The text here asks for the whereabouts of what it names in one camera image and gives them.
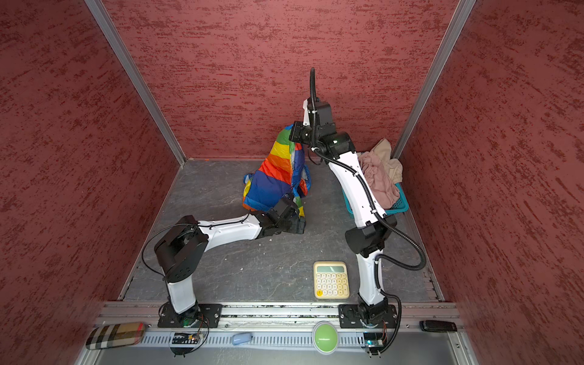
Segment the rainbow striped shorts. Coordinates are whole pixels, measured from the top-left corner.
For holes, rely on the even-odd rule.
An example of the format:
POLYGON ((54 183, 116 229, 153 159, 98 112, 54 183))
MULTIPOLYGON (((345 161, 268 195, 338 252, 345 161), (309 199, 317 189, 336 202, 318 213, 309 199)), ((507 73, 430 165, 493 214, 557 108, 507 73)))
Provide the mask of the rainbow striped shorts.
POLYGON ((302 198, 311 188, 304 146, 290 140, 291 126, 278 133, 272 150, 260 168, 244 178, 242 206, 250 211, 269 211, 287 194, 304 217, 302 198))

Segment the teal plastic basket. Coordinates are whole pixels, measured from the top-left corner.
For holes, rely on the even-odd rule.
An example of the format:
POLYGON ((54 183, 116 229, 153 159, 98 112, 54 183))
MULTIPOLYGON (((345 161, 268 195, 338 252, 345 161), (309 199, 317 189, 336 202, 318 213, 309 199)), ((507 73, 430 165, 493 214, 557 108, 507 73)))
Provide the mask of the teal plastic basket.
MULTIPOLYGON (((398 200, 395 202, 395 204, 392 206, 392 208, 386 210, 386 214, 387 215, 394 215, 394 214, 398 214, 398 213, 405 213, 407 210, 409 210, 409 204, 408 201, 406 199, 406 196, 403 192, 403 189, 401 187, 400 183, 395 184, 398 192, 399 192, 399 198, 398 200)), ((348 214, 351 217, 354 217, 353 215, 353 211, 351 209, 351 205, 348 201, 348 198, 346 197, 346 195, 343 195, 344 200, 345 200, 345 206, 347 208, 348 214)))

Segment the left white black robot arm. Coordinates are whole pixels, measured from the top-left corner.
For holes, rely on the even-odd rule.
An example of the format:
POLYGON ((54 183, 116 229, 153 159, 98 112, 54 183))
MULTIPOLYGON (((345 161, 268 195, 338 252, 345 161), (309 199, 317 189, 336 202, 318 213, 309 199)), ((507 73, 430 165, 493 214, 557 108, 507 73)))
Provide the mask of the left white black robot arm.
POLYGON ((302 234, 305 227, 304 214, 289 194, 268 211, 251 211, 220 221, 198 221, 191 215, 182 217, 155 245, 173 313, 192 314, 198 306, 193 278, 209 250, 281 233, 302 234))

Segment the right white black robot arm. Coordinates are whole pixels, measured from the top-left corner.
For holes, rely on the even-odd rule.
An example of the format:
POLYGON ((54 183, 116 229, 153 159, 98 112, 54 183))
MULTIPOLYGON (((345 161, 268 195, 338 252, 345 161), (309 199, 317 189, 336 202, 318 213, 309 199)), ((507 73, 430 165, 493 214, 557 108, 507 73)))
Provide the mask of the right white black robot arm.
POLYGON ((331 106, 306 99, 303 110, 303 120, 293 124, 290 140, 304 144, 326 162, 348 199, 356 227, 345 233, 345 239, 357 257, 360 277, 357 310, 360 321, 373 327, 384 316, 393 314, 383 294, 378 258, 390 234, 389 222, 365 180, 351 137, 336 130, 331 106))

